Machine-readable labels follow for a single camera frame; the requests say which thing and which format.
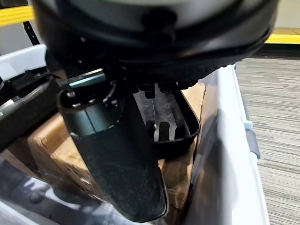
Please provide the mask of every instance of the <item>black plastic housing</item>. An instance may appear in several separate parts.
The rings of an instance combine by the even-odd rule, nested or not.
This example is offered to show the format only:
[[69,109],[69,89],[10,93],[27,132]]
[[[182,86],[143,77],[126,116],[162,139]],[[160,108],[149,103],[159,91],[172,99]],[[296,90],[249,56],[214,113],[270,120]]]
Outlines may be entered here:
[[67,92],[59,95],[58,109],[105,199],[135,222],[165,215],[164,181],[133,95],[108,109],[102,101],[72,107]]
[[[102,2],[120,7],[115,1]],[[104,67],[112,73],[117,68],[119,76],[139,84],[197,81],[251,55],[270,35],[277,4],[277,0],[236,0],[217,15],[188,27],[157,23],[150,27],[150,34],[161,29],[172,37],[170,42],[156,43],[149,38],[148,25],[142,31],[126,30],[94,19],[69,1],[33,1],[40,34],[68,76],[78,75],[74,68]],[[126,8],[141,10],[132,5]],[[149,12],[158,9],[149,7]],[[170,11],[168,6],[163,10]],[[143,18],[136,20],[145,23]]]

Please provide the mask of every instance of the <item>gray carpet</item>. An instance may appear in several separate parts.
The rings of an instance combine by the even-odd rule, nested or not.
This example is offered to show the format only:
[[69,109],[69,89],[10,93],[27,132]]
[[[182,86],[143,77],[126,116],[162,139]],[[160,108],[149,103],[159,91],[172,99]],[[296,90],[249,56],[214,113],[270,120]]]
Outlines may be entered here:
[[300,61],[237,64],[261,151],[259,171],[271,225],[300,225]]

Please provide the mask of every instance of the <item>black cylindrical tube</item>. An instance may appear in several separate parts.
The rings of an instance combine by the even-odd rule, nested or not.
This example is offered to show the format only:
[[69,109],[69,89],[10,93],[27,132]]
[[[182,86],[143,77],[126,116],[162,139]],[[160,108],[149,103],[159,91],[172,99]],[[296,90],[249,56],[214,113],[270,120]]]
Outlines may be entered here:
[[167,211],[158,160],[135,99],[125,95],[115,108],[102,101],[59,111],[92,177],[105,198],[126,218],[146,222]]

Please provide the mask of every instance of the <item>yellow stripe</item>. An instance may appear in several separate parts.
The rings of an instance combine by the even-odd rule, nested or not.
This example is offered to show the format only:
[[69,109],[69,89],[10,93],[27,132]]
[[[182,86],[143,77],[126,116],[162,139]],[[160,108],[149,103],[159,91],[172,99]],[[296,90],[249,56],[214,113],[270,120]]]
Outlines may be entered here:
[[271,34],[266,41],[268,44],[296,44],[300,45],[300,35],[297,34]]
[[0,9],[0,27],[34,20],[32,6]]

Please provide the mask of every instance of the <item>white wall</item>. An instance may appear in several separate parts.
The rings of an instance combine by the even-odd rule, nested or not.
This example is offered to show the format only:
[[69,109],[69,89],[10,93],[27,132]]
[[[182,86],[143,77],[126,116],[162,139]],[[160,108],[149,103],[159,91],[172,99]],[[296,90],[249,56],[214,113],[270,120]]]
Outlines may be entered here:
[[300,28],[300,0],[280,0],[275,27]]

